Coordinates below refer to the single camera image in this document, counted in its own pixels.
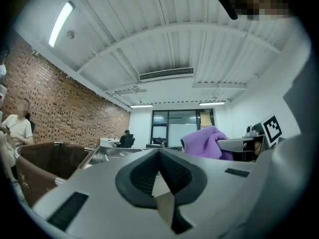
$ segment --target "brick wall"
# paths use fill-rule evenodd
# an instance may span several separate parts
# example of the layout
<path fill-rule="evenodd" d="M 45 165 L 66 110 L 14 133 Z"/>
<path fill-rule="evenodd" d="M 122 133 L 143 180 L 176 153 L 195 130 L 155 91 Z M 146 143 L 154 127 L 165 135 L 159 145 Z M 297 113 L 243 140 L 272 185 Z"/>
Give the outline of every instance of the brick wall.
<path fill-rule="evenodd" d="M 30 101 L 36 143 L 70 141 L 94 147 L 100 137 L 120 137 L 129 127 L 130 113 L 67 78 L 20 36 L 11 44 L 2 82 L 7 94 L 1 110 L 4 120 L 16 114 L 16 104 Z"/>

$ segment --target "woman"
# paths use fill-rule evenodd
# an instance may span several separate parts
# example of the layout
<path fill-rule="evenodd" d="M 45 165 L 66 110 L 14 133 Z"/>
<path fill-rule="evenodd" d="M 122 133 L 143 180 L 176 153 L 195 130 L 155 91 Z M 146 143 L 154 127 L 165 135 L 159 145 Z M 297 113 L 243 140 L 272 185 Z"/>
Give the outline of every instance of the woman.
<path fill-rule="evenodd" d="M 22 144 L 33 144 L 33 135 L 30 121 L 26 116 L 29 114 L 30 103 L 28 99 L 23 99 L 17 105 L 17 115 L 9 115 L 0 126 L 0 154 L 3 168 L 18 198 L 24 199 L 21 187 L 14 178 L 11 167 L 15 166 L 14 150 Z"/>

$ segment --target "white wall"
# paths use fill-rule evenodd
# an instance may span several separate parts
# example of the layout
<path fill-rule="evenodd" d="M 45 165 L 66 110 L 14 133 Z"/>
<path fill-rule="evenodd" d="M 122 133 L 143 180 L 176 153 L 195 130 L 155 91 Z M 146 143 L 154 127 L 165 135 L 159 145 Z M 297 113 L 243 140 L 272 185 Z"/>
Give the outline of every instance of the white wall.
<path fill-rule="evenodd" d="M 132 148 L 145 148 L 150 143 L 151 125 L 152 110 L 139 109 L 131 112 L 129 130 L 135 138 Z"/>
<path fill-rule="evenodd" d="M 229 138 L 242 137 L 249 125 L 275 115 L 283 137 L 300 134 L 299 126 L 283 99 L 310 54 L 311 43 L 299 27 L 274 63 L 248 90 L 225 107 L 215 108 L 217 128 Z"/>

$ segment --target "table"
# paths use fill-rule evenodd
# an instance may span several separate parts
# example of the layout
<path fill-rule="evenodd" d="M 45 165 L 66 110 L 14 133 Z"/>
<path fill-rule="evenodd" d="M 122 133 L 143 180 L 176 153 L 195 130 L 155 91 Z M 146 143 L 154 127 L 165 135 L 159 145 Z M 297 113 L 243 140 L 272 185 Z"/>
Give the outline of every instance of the table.
<path fill-rule="evenodd" d="M 101 147 L 114 147 L 114 145 L 120 144 L 119 139 L 114 138 L 100 138 L 100 146 Z"/>

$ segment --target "glass wall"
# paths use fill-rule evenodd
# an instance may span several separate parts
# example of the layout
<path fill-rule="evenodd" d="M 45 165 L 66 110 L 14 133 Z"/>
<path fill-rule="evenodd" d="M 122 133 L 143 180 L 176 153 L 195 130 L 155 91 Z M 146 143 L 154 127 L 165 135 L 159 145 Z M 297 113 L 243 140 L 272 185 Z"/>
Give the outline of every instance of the glass wall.
<path fill-rule="evenodd" d="M 168 146 L 181 147 L 180 139 L 197 131 L 196 112 L 169 111 Z"/>
<path fill-rule="evenodd" d="M 167 147 L 168 111 L 153 112 L 151 144 Z"/>
<path fill-rule="evenodd" d="M 214 125 L 212 109 L 153 111 L 151 144 L 179 147 L 183 136 L 210 125 Z"/>

